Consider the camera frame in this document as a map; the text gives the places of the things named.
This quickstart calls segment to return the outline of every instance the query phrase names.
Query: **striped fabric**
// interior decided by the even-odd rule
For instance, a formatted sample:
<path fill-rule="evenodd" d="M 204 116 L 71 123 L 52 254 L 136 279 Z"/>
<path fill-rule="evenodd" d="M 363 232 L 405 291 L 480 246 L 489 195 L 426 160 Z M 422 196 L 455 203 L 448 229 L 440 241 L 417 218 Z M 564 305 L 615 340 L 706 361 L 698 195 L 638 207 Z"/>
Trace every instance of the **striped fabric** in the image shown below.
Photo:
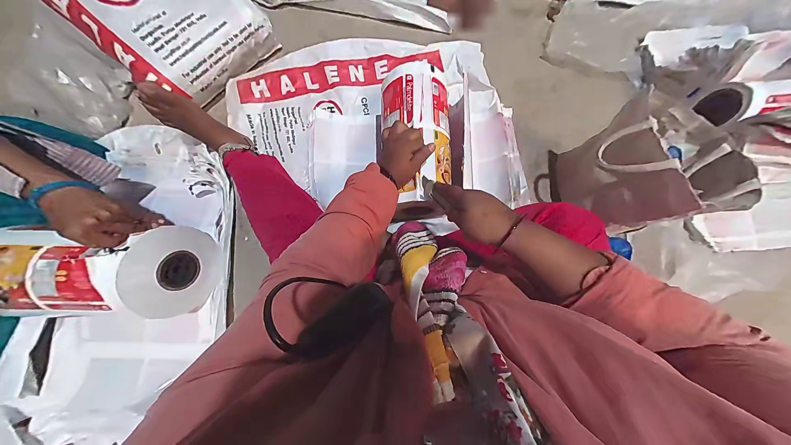
<path fill-rule="evenodd" d="M 99 187 L 109 184 L 121 173 L 121 168 L 117 165 L 82 148 L 37 135 L 12 124 L 0 122 L 0 136 L 7 138 L 14 146 L 39 159 L 43 164 Z M 0 170 L 0 192 L 6 195 L 19 198 L 26 182 L 24 178 L 6 168 Z"/>

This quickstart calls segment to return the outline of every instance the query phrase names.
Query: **teal bangle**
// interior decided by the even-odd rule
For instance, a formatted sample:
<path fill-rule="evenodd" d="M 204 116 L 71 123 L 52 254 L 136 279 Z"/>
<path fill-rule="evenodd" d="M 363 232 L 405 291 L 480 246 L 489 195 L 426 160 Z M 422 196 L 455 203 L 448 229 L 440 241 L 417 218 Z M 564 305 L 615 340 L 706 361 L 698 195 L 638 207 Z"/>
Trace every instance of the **teal bangle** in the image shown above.
<path fill-rule="evenodd" d="M 35 208 L 39 208 L 39 201 L 41 198 L 49 192 L 54 192 L 55 190 L 59 190 L 61 188 L 66 187 L 82 187 L 87 188 L 88 190 L 94 190 L 99 192 L 99 186 L 95 184 L 91 184 L 89 182 L 83 181 L 55 181 L 50 182 L 49 184 L 44 184 L 41 187 L 36 187 L 30 191 L 28 194 L 28 202 L 33 205 Z"/>

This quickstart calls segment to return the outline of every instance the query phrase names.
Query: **blue object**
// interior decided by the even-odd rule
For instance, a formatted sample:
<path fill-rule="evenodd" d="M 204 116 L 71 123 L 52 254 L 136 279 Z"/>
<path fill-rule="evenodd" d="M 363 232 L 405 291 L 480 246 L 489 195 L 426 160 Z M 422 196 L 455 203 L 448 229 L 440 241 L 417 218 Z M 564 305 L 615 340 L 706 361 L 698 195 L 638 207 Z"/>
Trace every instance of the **blue object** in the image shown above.
<path fill-rule="evenodd" d="M 42 196 L 46 195 L 49 192 L 54 192 L 55 190 L 59 190 L 61 188 L 66 187 L 82 187 L 87 188 L 88 190 L 96 190 L 99 191 L 99 186 L 95 184 L 91 184 L 89 182 L 84 181 L 55 181 L 50 182 L 49 184 L 44 184 L 41 187 L 36 187 L 28 193 L 28 202 L 33 205 L 35 208 L 39 208 L 39 200 Z"/>
<path fill-rule="evenodd" d="M 671 146 L 668 148 L 668 156 L 673 159 L 678 159 L 679 161 L 683 161 L 683 152 L 677 146 Z"/>
<path fill-rule="evenodd" d="M 623 238 L 610 237 L 610 249 L 612 249 L 613 252 L 617 253 L 621 257 L 631 261 L 632 253 L 634 251 L 632 250 L 631 243 L 629 243 L 627 240 Z"/>

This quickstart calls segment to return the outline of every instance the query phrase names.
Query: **red stripe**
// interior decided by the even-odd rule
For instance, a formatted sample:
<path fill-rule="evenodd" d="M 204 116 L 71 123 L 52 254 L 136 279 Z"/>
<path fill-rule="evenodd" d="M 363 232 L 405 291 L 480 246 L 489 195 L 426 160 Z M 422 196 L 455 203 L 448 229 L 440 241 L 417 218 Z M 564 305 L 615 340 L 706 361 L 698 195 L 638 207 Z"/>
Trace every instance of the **red stripe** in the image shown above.
<path fill-rule="evenodd" d="M 69 0 L 66 10 L 60 6 L 61 2 L 55 0 L 41 0 L 47 6 L 55 10 L 56 13 L 64 16 L 68 21 L 88 36 L 93 43 L 106 55 L 121 62 L 132 73 L 132 80 L 143 82 L 149 78 L 149 74 L 156 77 L 155 82 L 162 86 L 169 86 L 174 93 L 183 94 L 190 97 L 181 88 L 176 86 L 173 81 L 165 77 L 161 72 L 154 68 L 147 60 L 142 58 L 134 49 L 121 40 L 113 31 L 97 19 L 88 11 L 78 0 Z"/>
<path fill-rule="evenodd" d="M 367 59 L 325 60 L 310 67 L 294 67 L 263 73 L 237 81 L 242 104 L 283 101 L 339 86 L 371 86 L 384 81 L 393 68 L 425 60 L 444 70 L 439 51 L 396 57 L 378 55 Z"/>

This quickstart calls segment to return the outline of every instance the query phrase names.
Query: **white sack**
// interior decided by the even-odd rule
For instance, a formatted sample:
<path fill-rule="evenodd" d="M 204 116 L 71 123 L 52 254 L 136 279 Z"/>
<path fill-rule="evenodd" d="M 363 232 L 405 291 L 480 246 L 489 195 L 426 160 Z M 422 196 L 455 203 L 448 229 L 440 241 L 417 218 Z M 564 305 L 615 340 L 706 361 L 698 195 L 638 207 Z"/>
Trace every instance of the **white sack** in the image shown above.
<path fill-rule="evenodd" d="M 467 74 L 471 144 L 481 150 L 477 159 L 465 162 L 465 169 L 477 178 L 472 186 L 508 205 L 522 203 L 527 185 L 511 111 L 500 103 L 486 75 L 480 45 L 472 42 L 425 47 L 347 39 L 296 51 L 229 82 L 229 126 L 254 141 L 260 153 L 278 158 L 294 181 L 326 207 L 349 175 L 376 160 L 382 81 L 394 67 L 417 59 L 444 70 L 451 105 L 464 95 Z M 312 151 L 311 124 L 317 109 L 326 113 L 318 114 L 322 122 L 315 128 L 323 136 Z M 329 114 L 342 116 L 335 124 L 345 129 L 330 125 Z"/>
<path fill-rule="evenodd" d="M 133 81 L 154 81 L 201 105 L 280 46 L 269 17 L 249 0 L 37 1 L 122 63 Z"/>

